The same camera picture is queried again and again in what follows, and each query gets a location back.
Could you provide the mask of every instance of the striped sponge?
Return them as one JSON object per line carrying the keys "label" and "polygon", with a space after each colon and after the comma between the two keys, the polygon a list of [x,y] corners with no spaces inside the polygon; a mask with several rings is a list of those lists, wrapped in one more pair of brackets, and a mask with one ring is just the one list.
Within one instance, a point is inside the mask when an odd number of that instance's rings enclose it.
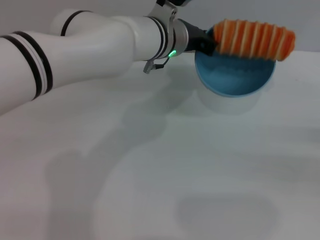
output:
{"label": "striped sponge", "polygon": [[293,31],[269,23],[225,19],[213,32],[219,53],[240,58],[283,61],[295,48]]}

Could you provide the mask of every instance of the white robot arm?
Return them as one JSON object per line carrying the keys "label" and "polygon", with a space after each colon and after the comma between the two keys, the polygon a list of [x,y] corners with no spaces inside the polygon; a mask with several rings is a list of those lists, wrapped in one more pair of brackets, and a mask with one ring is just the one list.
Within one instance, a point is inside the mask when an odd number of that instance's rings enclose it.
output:
{"label": "white robot arm", "polygon": [[0,37],[0,114],[70,83],[120,75],[133,62],[197,50],[212,55],[216,43],[205,32],[176,19],[185,0],[158,0],[149,16],[104,17],[66,9],[50,34],[16,31]]}

